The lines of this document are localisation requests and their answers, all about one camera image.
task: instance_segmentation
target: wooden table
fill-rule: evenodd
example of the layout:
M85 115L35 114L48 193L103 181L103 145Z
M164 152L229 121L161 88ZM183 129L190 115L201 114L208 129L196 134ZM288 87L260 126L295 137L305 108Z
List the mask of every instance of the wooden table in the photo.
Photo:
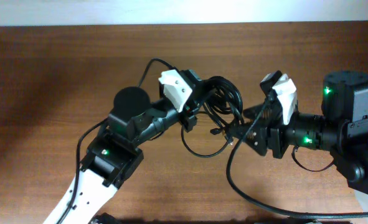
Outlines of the wooden table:
M120 89L137 84L151 57L194 69L204 79L224 76L241 91L245 107L262 102L258 83L281 70L298 88L300 110L320 114L327 73L368 73L368 22L0 27L0 223L45 220L73 179L78 138L105 118ZM155 64L144 82L152 100L162 70ZM224 140L209 134L213 127L200 115L188 143L201 153L215 151ZM179 128L140 147L144 161L101 212L148 221L276 216L230 188L225 166L231 147L211 159L194 157ZM298 159L312 169L331 162L328 152L308 150ZM361 211L335 168L306 172L289 153L282 160L271 153L260 157L243 145L232 173L246 193L277 207Z

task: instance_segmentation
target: white wall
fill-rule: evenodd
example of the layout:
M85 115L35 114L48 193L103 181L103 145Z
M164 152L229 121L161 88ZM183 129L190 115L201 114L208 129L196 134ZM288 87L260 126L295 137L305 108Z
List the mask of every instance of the white wall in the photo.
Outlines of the white wall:
M368 0L0 0L0 26L368 20Z

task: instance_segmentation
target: green led light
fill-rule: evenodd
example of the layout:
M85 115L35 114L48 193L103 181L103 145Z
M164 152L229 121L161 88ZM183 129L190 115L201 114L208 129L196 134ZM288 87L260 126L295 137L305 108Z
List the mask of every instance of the green led light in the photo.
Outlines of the green led light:
M107 150L107 149L104 149L104 150L102 150L102 155L107 155L107 154L109 154L109 150Z
M329 89L329 87L326 87L324 91L325 91L325 94L326 95L328 95L330 92L332 92L332 90Z
M313 143L313 140L312 139L310 139L309 137L304 137L304 143Z

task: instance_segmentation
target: white bracket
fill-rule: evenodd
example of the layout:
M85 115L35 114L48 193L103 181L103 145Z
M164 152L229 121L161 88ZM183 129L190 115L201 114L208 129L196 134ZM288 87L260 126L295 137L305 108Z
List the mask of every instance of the white bracket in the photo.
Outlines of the white bracket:
M288 125L297 106L297 88L287 74L283 74L272 87L282 105L283 124Z
M72 198L74 181L75 178L66 191L66 194L43 224L55 224L58 222L66 210L68 202ZM114 185L105 187L102 182L103 177L100 177L91 170L86 170L85 172L80 171L77 195L73 203L75 209L70 209L62 224L87 224L91 221L96 212L117 192L117 188Z
M192 93L192 88L176 70L161 73L160 84L164 85L163 93L180 113Z

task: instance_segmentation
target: black cable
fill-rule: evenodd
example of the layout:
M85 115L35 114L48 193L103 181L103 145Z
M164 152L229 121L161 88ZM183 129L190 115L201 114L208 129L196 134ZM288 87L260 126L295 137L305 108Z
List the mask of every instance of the black cable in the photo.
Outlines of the black cable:
M200 114L208 114L207 112L205 111L200 111L199 112ZM220 154L229 144L229 141L227 140L225 142L225 144L217 151L217 152L214 152L212 154L208 154L208 155L202 155L202 154L199 154L199 153L196 153L194 152L189 146L188 144L186 143L185 141L185 137L184 137L184 126L181 127L181 140L182 140L182 143L184 144L185 148L190 152L192 153L193 155L197 156L197 157L200 157L200 158L210 158L210 157L213 157L213 156L216 156L218 154Z
M85 136L90 134L90 132L92 132L97 127L103 125L106 121L107 121L107 119L104 119L103 121L99 122L94 127L90 128L88 131L86 131L80 137L80 139L78 139L77 149L76 149L76 177L75 177L75 180L74 180L73 193L72 193L72 197L70 198L69 203L67 204L66 210L64 211L62 216L59 218L57 224L61 224L64 221L64 219L66 218L66 216L69 213L70 209L73 207L74 200L76 199L77 188L78 188L78 178L79 178L79 175L80 175L80 146L82 145L82 141L85 138Z
M164 134L164 131L160 132L157 136L155 136L155 137L153 137L153 138L149 139L149 141L156 140L156 139L160 138L163 134Z
M230 125L239 125L244 123L242 118L243 101L239 90L236 86L225 79L224 77L214 76L205 80L205 86L208 90L215 90L213 94L206 99L202 105L205 111L199 113L207 114L209 118L218 126L218 128L211 129L212 134L219 134L225 131L225 138L227 141L225 144L215 153L209 155L202 155L194 152L186 143L184 137L184 127L181 128L181 140L185 148L193 155L201 158L210 158L220 154L230 142L233 141L232 136L229 133ZM234 119L228 123L226 120L221 118L219 114L232 114Z
M160 58L152 58L152 59L148 62L148 65L146 66L145 71L144 71L144 73L142 74L142 77L141 77L141 79L140 79L140 80L139 80L139 82L138 82L137 87L141 87L142 83L144 82L144 79L145 79L146 75L148 74L148 70L149 70L149 68L151 67L151 65L152 65L152 63L153 63L153 62L160 62L160 63L162 63L163 65L167 66L167 68L169 68L170 70L175 69L172 65L170 65L169 63L167 63L165 60L161 60Z
M305 166L303 166L297 159L296 159L296 152L298 150L298 146L295 146L293 147L293 151L291 152L291 158L293 159L293 161L298 165L300 166L301 168L303 168L304 170L306 171L310 171L310 172L322 172L322 171L325 171L327 169L329 169L331 166L334 165L334 160L329 164L327 165L325 168L323 169L320 169L320 170L311 170L311 169L308 169L306 168Z
M252 123L252 125L247 129L246 133L243 135L243 137L241 139L238 140L238 142L236 143L235 147L232 149L231 154L229 155L229 159L228 159L228 163L227 163L227 170L226 170L226 174L227 174L227 180L229 185L233 188L234 191L236 191L236 193L238 193L241 197L243 197L246 201L262 208L265 209L269 212L273 212L273 213L277 213L280 215L286 215L292 218L300 218L300 219L348 219L348 218L367 218L368 217L368 212L354 212L354 213L304 213L304 212L292 212L289 210L284 210L281 208L276 208L274 206L271 205L267 205L265 203L262 203L254 198L252 198L251 196L247 195L245 192L242 192L233 182L232 177L231 177L231 165L232 165L232 160L234 159L234 155L237 152L239 146L241 145L241 143L244 141L244 139L246 138L246 136L250 133L250 131L253 129L255 123L260 119L264 109L267 107L267 105L269 105L269 101L266 100L266 102L264 102L260 112L257 114L257 117L255 118L254 122Z

